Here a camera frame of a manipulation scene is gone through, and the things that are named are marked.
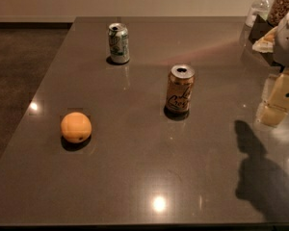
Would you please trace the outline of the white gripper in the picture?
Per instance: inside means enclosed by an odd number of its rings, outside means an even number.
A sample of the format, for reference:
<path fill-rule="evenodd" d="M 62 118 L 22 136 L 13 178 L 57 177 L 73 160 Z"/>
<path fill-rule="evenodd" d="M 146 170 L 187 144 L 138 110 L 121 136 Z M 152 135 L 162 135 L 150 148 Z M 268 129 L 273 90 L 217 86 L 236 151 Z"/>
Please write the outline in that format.
<path fill-rule="evenodd" d="M 274 61 L 289 67 L 289 12 L 280 20 L 276 29 Z M 262 101 L 259 105 L 259 121 L 276 127 L 289 114 L 289 68 L 267 78 Z"/>

